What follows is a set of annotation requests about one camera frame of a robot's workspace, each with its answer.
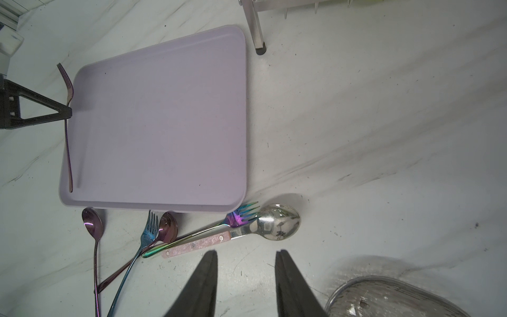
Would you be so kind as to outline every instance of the plastic tray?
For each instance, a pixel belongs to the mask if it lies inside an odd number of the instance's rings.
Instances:
[[[74,191],[102,208],[229,212],[246,193],[246,47],[223,26],[84,66],[68,123]]]

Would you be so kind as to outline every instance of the black plastic bracket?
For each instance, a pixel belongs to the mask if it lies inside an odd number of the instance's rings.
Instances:
[[[25,97],[56,110],[58,113],[22,119],[19,97]],[[16,129],[34,124],[64,120],[70,117],[72,117],[72,109],[70,107],[46,98],[0,76],[0,129]]]

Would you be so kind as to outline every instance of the purple fork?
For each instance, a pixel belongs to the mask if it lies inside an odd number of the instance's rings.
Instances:
[[[143,258],[149,258],[150,256],[154,255],[154,254],[157,254],[159,253],[160,251],[162,250],[165,250],[165,249],[168,249],[172,246],[175,246],[175,245],[178,245],[180,243],[182,243],[183,241],[185,240],[188,240],[190,238],[193,238],[199,234],[202,234],[204,232],[207,232],[209,230],[213,230],[213,229],[216,229],[216,228],[219,228],[219,227],[222,227],[222,226],[227,226],[227,227],[230,227],[230,228],[236,228],[236,227],[239,227],[239,226],[242,226],[244,224],[247,224],[247,223],[250,223],[252,221],[254,221],[255,219],[258,218],[257,216],[257,212],[252,212],[252,210],[254,209],[257,209],[259,208],[258,206],[257,207],[254,207],[254,208],[249,208],[251,207],[252,205],[255,205],[256,203],[258,203],[258,201],[256,202],[252,202],[252,203],[248,203],[248,204],[245,204],[243,206],[240,206],[239,208],[237,208],[235,211],[231,212],[231,213],[228,213],[225,217],[225,219],[223,219],[222,221],[219,221],[217,223],[214,223],[204,229],[200,229],[200,230],[197,230],[195,232],[192,232],[192,233],[189,233],[177,240],[175,240],[174,242],[171,242],[171,243],[167,243],[167,244],[161,244],[159,246],[156,246],[146,252],[144,252],[142,254],[142,257]]]
[[[65,86],[67,86],[67,107],[68,107],[70,101],[74,97],[74,87],[72,86],[72,81],[70,81],[67,72],[65,71],[65,69],[63,69],[62,64],[58,63],[56,66],[58,67],[58,70],[60,71],[60,74],[63,77]],[[72,169],[70,167],[70,153],[68,151],[67,119],[65,119],[65,149],[67,152],[67,165],[68,165],[68,191],[72,192],[74,185],[72,182]]]

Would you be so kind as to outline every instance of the fork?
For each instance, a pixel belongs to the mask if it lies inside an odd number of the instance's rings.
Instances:
[[[113,303],[111,304],[111,308],[109,309],[109,312],[107,313],[107,317],[113,317],[113,314],[115,313],[116,303],[118,302],[118,297],[120,296],[120,292],[122,290],[123,284],[127,280],[128,273],[130,272],[130,269],[132,268],[132,265],[134,265],[135,260],[141,255],[141,252],[144,248],[149,246],[153,241],[155,241],[156,233],[158,232],[158,216],[155,217],[155,214],[150,210],[148,212],[148,221],[146,222],[146,226],[144,227],[144,231],[141,235],[141,246],[139,247],[139,250],[137,250],[134,259],[132,260],[132,263],[130,263],[130,266],[127,269],[127,272],[125,273],[125,276],[123,277],[122,283],[120,284],[120,287],[118,288],[118,291],[116,292],[116,296],[113,300]]]
[[[70,81],[70,78],[67,75],[67,72],[65,69],[63,69],[63,66],[61,63],[58,63],[56,65],[58,67],[58,70],[60,71],[60,74],[63,77],[63,81],[65,82],[65,86],[67,86],[67,107],[70,104],[70,101],[74,97],[74,87],[72,86],[72,81]],[[65,148],[67,151],[67,166],[68,166],[68,191],[72,192],[74,185],[72,182],[72,169],[70,167],[70,153],[68,150],[68,134],[67,134],[67,119],[65,119]]]
[[[159,246],[156,246],[156,247],[144,252],[142,254],[142,257],[149,258],[150,256],[157,254],[157,253],[161,252],[162,250],[165,250],[165,249],[168,249],[172,246],[178,245],[185,240],[193,238],[193,237],[195,237],[199,234],[202,234],[204,232],[207,232],[209,230],[213,230],[213,229],[216,229],[219,227],[225,227],[225,226],[230,227],[230,228],[236,228],[236,227],[242,226],[244,224],[250,223],[258,218],[257,212],[251,213],[251,211],[259,208],[259,206],[254,207],[254,208],[250,208],[250,209],[247,209],[247,208],[252,205],[255,205],[256,203],[258,203],[258,201],[240,206],[239,208],[237,208],[233,212],[228,213],[225,216],[224,220],[218,221],[217,223],[214,223],[204,229],[200,229],[195,232],[189,233],[189,234],[175,240],[174,242],[171,242],[168,244],[161,244]]]

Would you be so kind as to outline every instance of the spoon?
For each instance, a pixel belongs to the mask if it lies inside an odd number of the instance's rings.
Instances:
[[[258,218],[228,232],[202,238],[193,242],[179,244],[162,253],[163,258],[173,257],[210,245],[222,243],[250,233],[258,234],[268,240],[279,241],[291,237],[301,224],[301,216],[292,207],[283,204],[271,204],[262,207],[257,213]]]
[[[292,236],[301,224],[301,216],[294,208],[274,203],[261,208],[257,221],[249,226],[231,230],[231,239],[255,233],[268,240],[284,240]]]
[[[160,218],[159,223],[159,231],[158,235],[155,238],[155,241],[147,246],[146,250],[151,249],[157,241],[162,241],[163,243],[171,243],[176,240],[176,236],[178,235],[178,224],[176,223],[176,219],[169,212],[165,212]],[[121,274],[127,267],[130,266],[134,259],[125,263],[118,271],[114,272],[110,277],[106,278],[102,283],[99,284],[98,292],[102,292],[118,275]]]
[[[95,317],[99,317],[100,308],[97,292],[97,248],[98,242],[104,233],[104,226],[102,225],[102,220],[100,220],[100,217],[93,208],[83,209],[81,217],[85,223],[86,230],[88,230],[88,232],[90,232],[92,237],[95,239],[95,248],[93,249],[93,285],[95,287]]]

